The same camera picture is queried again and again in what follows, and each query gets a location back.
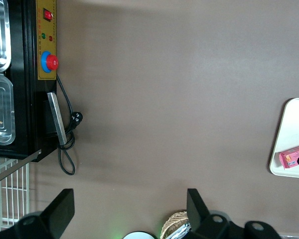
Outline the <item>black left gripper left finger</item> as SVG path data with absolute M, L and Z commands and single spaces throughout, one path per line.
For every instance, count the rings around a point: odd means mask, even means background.
M 59 239 L 74 214 L 74 190 L 64 189 L 42 212 L 30 213 L 0 231 L 0 239 Z

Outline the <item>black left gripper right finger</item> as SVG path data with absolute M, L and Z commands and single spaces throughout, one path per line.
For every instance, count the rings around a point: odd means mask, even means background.
M 186 211 L 191 226 L 188 239 L 279 239 L 281 236 L 269 224 L 248 221 L 236 225 L 221 211 L 209 210 L 197 189 L 187 190 Z

